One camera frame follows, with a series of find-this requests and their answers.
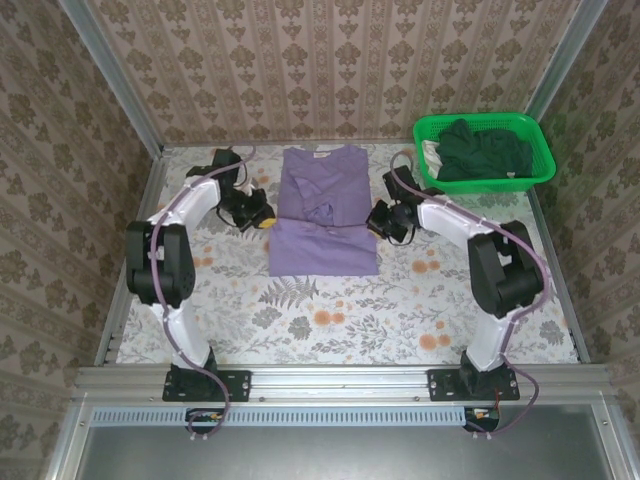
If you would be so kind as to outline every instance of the green plastic basket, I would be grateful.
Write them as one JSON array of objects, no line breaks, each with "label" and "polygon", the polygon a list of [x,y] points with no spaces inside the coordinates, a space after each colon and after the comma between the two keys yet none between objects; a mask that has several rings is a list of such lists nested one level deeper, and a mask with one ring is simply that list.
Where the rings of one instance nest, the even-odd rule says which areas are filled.
[{"label": "green plastic basket", "polygon": [[[520,140],[529,142],[533,149],[533,175],[529,178],[496,178],[482,180],[462,180],[441,182],[429,175],[424,161],[422,141],[438,142],[440,132],[454,121],[463,118],[472,131],[504,128],[511,130]],[[413,138],[416,142],[420,169],[429,187],[436,187],[448,194],[491,193],[491,192],[523,192],[536,183],[543,183],[556,173],[556,162],[553,160],[547,141],[536,121],[521,113],[466,113],[460,115],[431,115],[423,117],[413,127]]]}]

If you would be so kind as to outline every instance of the green clothing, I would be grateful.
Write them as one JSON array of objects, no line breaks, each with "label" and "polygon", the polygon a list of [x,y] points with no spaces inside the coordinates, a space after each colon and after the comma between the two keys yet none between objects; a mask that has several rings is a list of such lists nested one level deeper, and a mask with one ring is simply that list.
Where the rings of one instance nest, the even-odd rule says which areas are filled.
[{"label": "green clothing", "polygon": [[472,133],[466,120],[458,119],[440,133],[436,152],[442,161],[441,181],[531,177],[531,145],[509,130]]}]

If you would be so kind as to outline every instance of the wallpaper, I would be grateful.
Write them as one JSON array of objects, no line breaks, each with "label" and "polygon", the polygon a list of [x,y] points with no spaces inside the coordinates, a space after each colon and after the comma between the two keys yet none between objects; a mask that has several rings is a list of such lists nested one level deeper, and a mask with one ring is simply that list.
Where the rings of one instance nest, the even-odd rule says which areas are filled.
[{"label": "wallpaper", "polygon": [[0,2],[0,478],[42,476],[150,159],[54,1]]},{"label": "wallpaper", "polygon": [[610,1],[542,126],[558,163],[539,189],[593,360],[640,444],[640,2]]},{"label": "wallpaper", "polygon": [[523,111],[579,0],[90,0],[164,143]]}]

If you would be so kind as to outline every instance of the folded shirt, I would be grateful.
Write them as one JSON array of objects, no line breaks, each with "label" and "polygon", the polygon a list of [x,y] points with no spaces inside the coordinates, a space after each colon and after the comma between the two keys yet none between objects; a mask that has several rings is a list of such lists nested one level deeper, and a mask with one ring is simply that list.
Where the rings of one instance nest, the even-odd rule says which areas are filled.
[{"label": "folded shirt", "polygon": [[366,150],[353,145],[284,151],[278,221],[269,233],[271,276],[378,274],[376,238],[365,225],[368,167]]}]

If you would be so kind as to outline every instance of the cable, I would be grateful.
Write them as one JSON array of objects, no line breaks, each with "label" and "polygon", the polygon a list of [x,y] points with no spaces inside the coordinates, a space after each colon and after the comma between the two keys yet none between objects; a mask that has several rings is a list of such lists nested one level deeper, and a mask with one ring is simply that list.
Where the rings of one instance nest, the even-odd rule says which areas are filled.
[{"label": "cable", "polygon": [[[525,315],[528,315],[529,313],[533,312],[534,310],[537,310],[538,308],[541,308],[542,305],[544,305],[547,302],[547,300],[549,299],[549,292],[550,292],[549,272],[547,270],[547,267],[545,265],[544,260],[542,260],[542,258],[540,258],[540,256],[533,250],[533,248],[530,247],[527,244],[527,242],[525,242],[521,238],[517,237],[513,233],[508,232],[505,229],[503,229],[502,227],[500,227],[499,225],[496,225],[495,223],[490,222],[487,219],[482,218],[482,217],[476,215],[475,213],[470,212],[466,208],[463,208],[463,207],[461,207],[459,205],[456,205],[451,200],[443,200],[443,199],[438,198],[436,196],[427,195],[426,193],[421,192],[420,190],[417,190],[415,188],[412,188],[411,186],[409,186],[406,183],[404,183],[402,181],[402,179],[398,176],[398,174],[396,173],[395,168],[394,168],[396,159],[400,155],[405,155],[406,157],[411,159],[411,157],[407,153],[405,153],[403,151],[396,152],[393,155],[393,157],[391,157],[391,163],[390,163],[391,176],[393,177],[393,179],[396,181],[396,183],[398,185],[400,185],[402,188],[404,188],[408,192],[413,193],[414,195],[417,195],[417,196],[419,196],[421,198],[424,198],[424,199],[429,200],[431,202],[434,202],[434,203],[437,203],[439,205],[442,205],[445,208],[449,208],[450,210],[452,210],[452,211],[454,211],[454,212],[456,212],[456,213],[468,218],[472,222],[476,222],[478,225],[483,225],[485,227],[488,227],[488,228],[492,229],[493,231],[498,232],[503,237],[506,237],[509,240],[511,240],[512,242],[515,242],[516,244],[518,244],[527,253],[527,255],[529,255],[529,257],[531,257],[531,259],[536,264],[536,267],[538,268],[538,270],[540,270],[540,274],[542,276],[542,293],[541,293],[541,295],[531,305],[529,305],[528,307],[525,307],[523,310],[520,310],[519,312],[517,312],[511,318],[511,320],[509,321],[509,325],[507,327],[507,331],[505,333],[504,339],[502,341],[502,344],[500,345],[500,356],[502,357],[503,362],[507,365],[507,367],[511,368],[514,372],[516,372],[517,374],[519,374],[519,375],[525,377],[527,380],[529,380],[533,384],[533,388],[534,388],[534,394],[532,395],[531,399],[529,400],[529,403],[524,408],[524,410],[522,412],[520,412],[520,414],[518,416],[516,416],[516,418],[512,422],[510,422],[508,425],[491,432],[491,435],[497,435],[499,433],[506,432],[506,431],[510,430],[513,426],[515,426],[520,420],[522,420],[522,418],[529,412],[529,410],[531,410],[531,408],[533,407],[533,404],[538,399],[538,395],[540,393],[540,385],[538,385],[538,382],[531,375],[529,375],[528,373],[524,372],[523,370],[520,370],[519,368],[514,367],[511,364],[511,362],[509,362],[509,360],[507,360],[506,350],[507,350],[507,345],[509,344],[509,339],[511,338],[511,334],[513,333],[513,329],[518,324],[520,319],[522,317],[524,317]],[[479,430],[480,432],[486,433],[487,436],[489,435],[489,432],[486,432],[482,427],[480,427],[480,426],[478,426],[478,425],[476,425],[474,423],[471,423],[471,422],[467,422],[467,423],[469,425],[471,425],[472,427],[476,428],[477,430]]]},{"label": "cable", "polygon": [[[155,290],[156,297],[158,298],[158,302],[160,303],[160,305],[162,305],[162,310],[163,310],[162,329],[164,331],[164,334],[167,336],[167,339],[169,340],[171,347],[175,350],[175,352],[182,359],[182,361],[186,363],[189,367],[191,367],[193,370],[195,370],[196,372],[199,372],[211,378],[220,387],[224,395],[224,410],[222,412],[222,417],[218,421],[218,424],[211,430],[211,432],[209,432],[209,435],[213,435],[218,430],[220,430],[224,421],[227,418],[227,413],[229,412],[229,408],[231,407],[231,402],[229,400],[229,390],[227,389],[226,385],[222,383],[222,380],[220,380],[220,378],[218,378],[216,374],[202,368],[195,362],[191,361],[191,359],[187,357],[187,355],[180,349],[180,346],[178,345],[175,338],[171,334],[171,329],[169,328],[169,305],[167,305],[167,301],[164,298],[164,295],[162,294],[162,287],[160,286],[160,276],[158,274],[158,257],[157,257],[158,235],[160,233],[160,230],[162,229],[162,225],[164,221],[178,207],[178,205],[180,205],[182,200],[189,194],[189,192],[191,192],[194,188],[196,188],[197,186],[201,185],[202,183],[206,182],[207,180],[209,180],[210,178],[212,178],[213,176],[219,173],[224,173],[236,168],[240,168],[241,166],[245,165],[247,162],[252,160],[255,154],[256,154],[256,147],[255,145],[252,145],[251,153],[244,160],[238,163],[234,163],[232,165],[227,165],[226,167],[218,168],[212,172],[209,172],[208,174],[203,175],[202,177],[197,179],[195,182],[191,183],[188,188],[183,188],[182,191],[180,191],[180,193],[171,201],[165,213],[158,219],[155,226],[153,227],[153,231],[151,232],[151,250],[150,250],[151,251],[151,258],[150,258],[151,279],[153,281],[153,288]],[[192,434],[192,436],[195,436],[196,433],[193,431],[192,423],[193,421],[189,422],[189,424],[187,425],[187,430],[189,431],[189,433]]]}]

